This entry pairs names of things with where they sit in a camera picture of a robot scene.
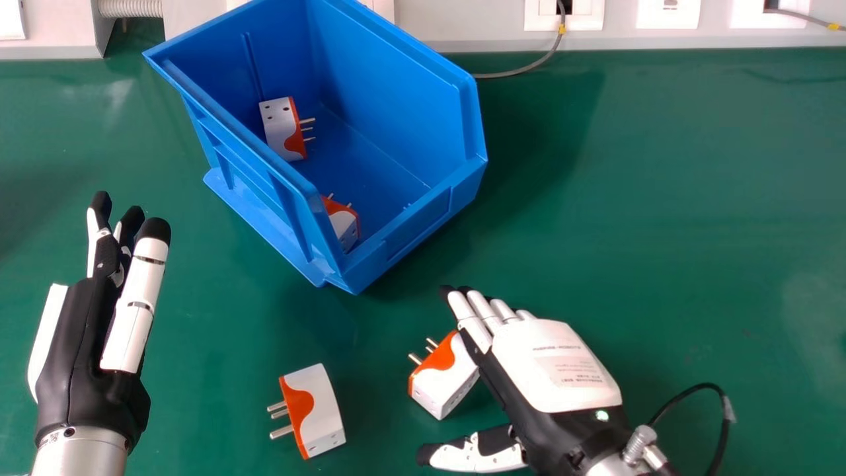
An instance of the metal prong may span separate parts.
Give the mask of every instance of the metal prong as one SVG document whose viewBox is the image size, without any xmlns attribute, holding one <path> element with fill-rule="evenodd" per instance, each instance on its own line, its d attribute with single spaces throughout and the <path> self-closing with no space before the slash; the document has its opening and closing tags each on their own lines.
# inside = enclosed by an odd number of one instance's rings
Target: metal prong
<svg viewBox="0 0 846 476">
<path fill-rule="evenodd" d="M 287 409 L 287 408 L 285 408 L 284 410 L 279 410 L 279 411 L 278 411 L 278 412 L 276 412 L 276 413 L 271 413 L 271 415 L 270 415 L 270 419 L 271 419 L 271 420 L 277 420 L 277 419 L 280 419 L 280 418 L 284 417 L 284 416 L 285 416 L 285 415 L 287 415 L 287 414 L 288 414 L 288 409 Z"/>
<path fill-rule="evenodd" d="M 282 410 L 283 408 L 288 408 L 288 404 L 287 404 L 287 403 L 285 403 L 285 401 L 280 401 L 279 403 L 274 403 L 274 404 L 272 404 L 271 406 L 269 406 L 269 407 L 267 408 L 267 412 L 268 412 L 268 413 L 273 413 L 273 412 L 276 412 L 276 411 Z"/>
<path fill-rule="evenodd" d="M 279 438 L 282 438 L 286 434 L 293 433 L 293 432 L 294 432 L 294 426 L 288 425 L 284 428 L 275 429 L 272 432 L 270 432 L 270 439 L 271 440 L 278 440 Z"/>
</svg>

